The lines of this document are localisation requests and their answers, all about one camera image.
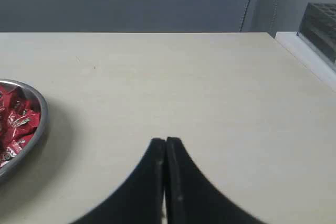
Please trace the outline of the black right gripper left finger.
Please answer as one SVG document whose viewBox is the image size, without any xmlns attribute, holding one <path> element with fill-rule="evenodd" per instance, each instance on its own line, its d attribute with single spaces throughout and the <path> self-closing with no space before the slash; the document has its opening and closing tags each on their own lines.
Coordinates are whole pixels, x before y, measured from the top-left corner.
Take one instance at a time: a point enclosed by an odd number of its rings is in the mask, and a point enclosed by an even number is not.
<svg viewBox="0 0 336 224">
<path fill-rule="evenodd" d="M 154 138 L 124 183 L 74 223 L 162 223 L 165 140 Z"/>
</svg>

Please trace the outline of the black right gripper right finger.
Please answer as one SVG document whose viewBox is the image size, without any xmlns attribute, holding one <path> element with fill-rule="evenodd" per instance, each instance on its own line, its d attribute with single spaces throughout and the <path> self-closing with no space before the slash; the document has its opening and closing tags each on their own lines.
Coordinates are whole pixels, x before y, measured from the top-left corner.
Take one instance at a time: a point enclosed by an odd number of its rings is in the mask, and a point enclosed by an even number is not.
<svg viewBox="0 0 336 224">
<path fill-rule="evenodd" d="M 217 190 L 177 137 L 166 140 L 166 175 L 168 223 L 262 223 Z"/>
</svg>

